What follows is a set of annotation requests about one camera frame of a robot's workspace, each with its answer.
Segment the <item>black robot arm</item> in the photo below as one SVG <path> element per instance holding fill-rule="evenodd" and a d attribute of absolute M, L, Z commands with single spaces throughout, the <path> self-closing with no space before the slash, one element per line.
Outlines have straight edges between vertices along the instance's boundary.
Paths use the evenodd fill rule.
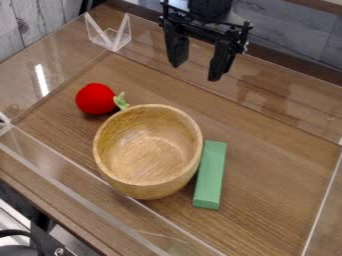
<path fill-rule="evenodd" d="M 247 51 L 253 24 L 232 11 L 233 0 L 160 0 L 159 26 L 164 32 L 168 62 L 179 67 L 189 54 L 189 38 L 213 45 L 208 81 L 229 71 L 237 54 Z"/>

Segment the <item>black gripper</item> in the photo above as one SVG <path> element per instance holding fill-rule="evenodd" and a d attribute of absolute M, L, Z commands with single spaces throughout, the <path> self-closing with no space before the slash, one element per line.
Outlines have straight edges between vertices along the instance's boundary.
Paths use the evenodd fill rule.
<path fill-rule="evenodd" d="M 200 28 L 205 33 L 216 33 L 236 44 L 236 52 L 245 52 L 248 32 L 253 28 L 251 21 L 232 11 L 233 0 L 160 0 L 163 17 Z M 188 59 L 189 40 L 181 28 L 164 22 L 164 41 L 168 62 L 179 67 Z M 209 61 L 208 80 L 215 82 L 229 71 L 235 59 L 232 43 L 220 40 L 215 43 Z"/>

